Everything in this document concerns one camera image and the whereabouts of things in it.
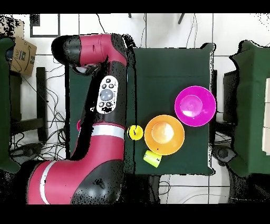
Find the orange bowl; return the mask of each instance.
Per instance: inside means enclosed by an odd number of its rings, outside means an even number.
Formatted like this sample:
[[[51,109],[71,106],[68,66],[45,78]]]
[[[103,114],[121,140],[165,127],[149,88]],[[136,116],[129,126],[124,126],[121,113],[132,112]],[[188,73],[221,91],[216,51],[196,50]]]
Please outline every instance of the orange bowl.
[[[182,147],[185,131],[178,119],[169,115],[160,115],[147,124],[144,140],[154,153],[170,155]]]

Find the chair leg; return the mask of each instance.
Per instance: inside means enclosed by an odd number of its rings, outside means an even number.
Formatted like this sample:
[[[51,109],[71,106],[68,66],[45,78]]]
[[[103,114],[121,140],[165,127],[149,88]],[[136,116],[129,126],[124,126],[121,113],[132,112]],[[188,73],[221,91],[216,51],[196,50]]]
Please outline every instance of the chair leg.
[[[181,14],[180,19],[178,21],[178,24],[180,24],[182,22],[182,19],[183,19],[184,15],[185,15],[184,13]]]

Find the black border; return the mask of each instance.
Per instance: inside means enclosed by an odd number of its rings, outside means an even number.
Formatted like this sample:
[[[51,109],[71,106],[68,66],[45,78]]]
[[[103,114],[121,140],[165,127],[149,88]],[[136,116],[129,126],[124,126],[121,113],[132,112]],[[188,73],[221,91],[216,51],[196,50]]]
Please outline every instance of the black border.
[[[40,14],[36,15],[38,22],[33,21],[33,17],[30,18],[30,37],[31,38],[56,38],[61,35],[60,32],[60,14],[58,13],[58,35],[33,35],[33,26],[40,26]]]

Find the control panel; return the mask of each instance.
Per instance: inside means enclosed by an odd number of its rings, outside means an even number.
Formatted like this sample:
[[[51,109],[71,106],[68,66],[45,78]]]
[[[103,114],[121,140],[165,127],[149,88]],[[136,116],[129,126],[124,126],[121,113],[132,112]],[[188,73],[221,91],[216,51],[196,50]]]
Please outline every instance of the control panel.
[[[116,108],[118,82],[114,76],[106,76],[99,87],[97,111],[108,114]]]

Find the yellow-green cup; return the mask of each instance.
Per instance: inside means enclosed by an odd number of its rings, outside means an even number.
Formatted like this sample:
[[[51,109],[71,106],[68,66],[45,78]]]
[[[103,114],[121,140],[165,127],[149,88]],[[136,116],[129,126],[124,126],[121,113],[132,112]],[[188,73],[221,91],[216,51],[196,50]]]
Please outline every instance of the yellow-green cup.
[[[162,155],[158,155],[152,152],[151,150],[147,150],[143,157],[143,160],[150,163],[155,168],[157,168],[161,161],[161,158],[162,158]]]

